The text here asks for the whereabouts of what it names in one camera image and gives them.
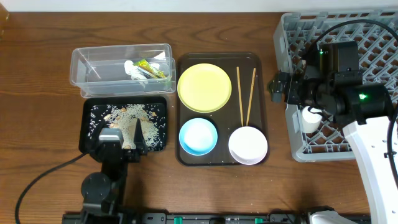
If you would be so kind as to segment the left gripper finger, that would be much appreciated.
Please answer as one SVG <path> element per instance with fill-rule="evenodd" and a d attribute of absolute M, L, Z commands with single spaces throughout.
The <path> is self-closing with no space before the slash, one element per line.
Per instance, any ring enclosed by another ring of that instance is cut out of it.
<path fill-rule="evenodd" d="M 135 132 L 134 132 L 134 144 L 136 145 L 136 149 L 147 149 L 147 144 L 145 142 L 144 135 L 142 133 L 140 119 L 136 119 L 136 127 L 135 127 Z"/>
<path fill-rule="evenodd" d="M 103 128 L 106 127 L 106 121 L 101 120 L 93 131 L 93 146 L 97 146 L 99 142 L 99 136 Z"/>

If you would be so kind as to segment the wooden chopstick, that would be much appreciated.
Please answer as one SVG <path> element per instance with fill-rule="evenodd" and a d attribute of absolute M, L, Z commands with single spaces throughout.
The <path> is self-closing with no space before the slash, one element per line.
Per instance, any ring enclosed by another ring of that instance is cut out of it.
<path fill-rule="evenodd" d="M 249 125 L 249 119 L 250 119 L 250 114 L 251 114 L 252 96 L 253 96 L 253 92 L 254 92 L 255 79 L 256 79 L 256 67 L 254 67 L 254 68 L 253 68 L 253 71 L 252 71 L 251 89 L 250 89 L 249 103 L 248 103 L 248 112 L 247 112 L 247 116 L 246 116 L 246 126 Z"/>
<path fill-rule="evenodd" d="M 243 102 L 242 102 L 242 96 L 241 96 L 241 82 L 240 82 L 239 67 L 236 67 L 236 75 L 237 75 L 237 84 L 238 84 L 239 114 L 240 114 L 241 126 L 244 126 Z"/>

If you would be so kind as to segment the rice and food scraps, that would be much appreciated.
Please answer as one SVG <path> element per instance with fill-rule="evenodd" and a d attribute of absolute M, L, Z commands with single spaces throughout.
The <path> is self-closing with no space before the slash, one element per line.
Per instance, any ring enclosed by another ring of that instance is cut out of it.
<path fill-rule="evenodd" d="M 142 134 L 150 152 L 161 151 L 166 144 L 166 106 L 162 103 L 126 105 L 94 105 L 89 112 L 88 130 L 90 138 L 103 124 L 105 128 L 120 129 L 123 134 L 123 149 L 134 149 L 136 121 L 141 123 Z"/>

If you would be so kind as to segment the white paper cup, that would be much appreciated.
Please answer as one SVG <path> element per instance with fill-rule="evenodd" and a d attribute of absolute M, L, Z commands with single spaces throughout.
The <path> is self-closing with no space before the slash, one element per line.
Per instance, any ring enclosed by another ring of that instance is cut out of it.
<path fill-rule="evenodd" d="M 305 134 L 314 133 L 322 120 L 322 110 L 306 106 L 302 112 L 302 126 Z"/>

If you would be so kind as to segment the light blue bowl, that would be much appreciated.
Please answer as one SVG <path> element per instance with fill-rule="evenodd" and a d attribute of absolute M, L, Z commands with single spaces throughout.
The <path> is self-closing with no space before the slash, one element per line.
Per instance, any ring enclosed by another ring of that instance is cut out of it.
<path fill-rule="evenodd" d="M 178 140 L 186 153 L 204 156 L 215 148 L 218 132 L 215 125 L 207 119 L 193 118 L 180 128 Z"/>

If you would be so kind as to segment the pink white bowl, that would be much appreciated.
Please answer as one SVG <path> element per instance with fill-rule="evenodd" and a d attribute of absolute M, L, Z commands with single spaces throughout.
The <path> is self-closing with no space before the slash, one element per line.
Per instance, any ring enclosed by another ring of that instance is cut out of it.
<path fill-rule="evenodd" d="M 236 129 L 229 137 L 228 149 L 240 164 L 255 165 L 268 153 L 268 142 L 263 133 L 251 126 Z"/>

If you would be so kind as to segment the white tissue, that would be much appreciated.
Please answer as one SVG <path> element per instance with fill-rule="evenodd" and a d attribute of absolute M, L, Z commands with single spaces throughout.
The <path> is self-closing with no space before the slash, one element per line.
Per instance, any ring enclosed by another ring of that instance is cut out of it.
<path fill-rule="evenodd" d="M 141 72 L 133 61 L 127 60 L 124 63 L 125 73 L 131 77 L 132 80 L 146 80 L 147 77 Z"/>

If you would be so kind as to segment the green snack wrapper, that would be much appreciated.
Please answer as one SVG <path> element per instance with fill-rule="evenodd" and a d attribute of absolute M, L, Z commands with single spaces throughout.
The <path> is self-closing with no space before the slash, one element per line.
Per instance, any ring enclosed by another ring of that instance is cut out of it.
<path fill-rule="evenodd" d="M 134 62 L 133 65 L 151 78 L 165 78 L 164 73 L 158 68 L 153 67 L 146 59 Z"/>

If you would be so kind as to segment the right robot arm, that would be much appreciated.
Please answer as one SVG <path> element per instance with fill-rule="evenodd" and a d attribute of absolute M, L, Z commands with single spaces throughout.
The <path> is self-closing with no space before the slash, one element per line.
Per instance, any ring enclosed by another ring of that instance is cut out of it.
<path fill-rule="evenodd" d="M 372 223 L 397 223 L 397 107 L 387 88 L 363 83 L 355 41 L 321 44 L 302 58 L 302 74 L 279 72 L 269 83 L 272 101 L 332 115 L 354 152 Z"/>

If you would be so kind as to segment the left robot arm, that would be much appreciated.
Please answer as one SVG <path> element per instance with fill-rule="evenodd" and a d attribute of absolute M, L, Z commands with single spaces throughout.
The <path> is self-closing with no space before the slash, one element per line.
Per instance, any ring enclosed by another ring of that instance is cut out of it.
<path fill-rule="evenodd" d="M 141 122 L 135 121 L 134 149 L 123 149 L 120 129 L 100 122 L 85 141 L 83 152 L 101 163 L 101 170 L 88 175 L 81 185 L 83 208 L 79 223 L 139 223 L 140 215 L 122 206 L 128 164 L 139 162 L 148 153 Z"/>

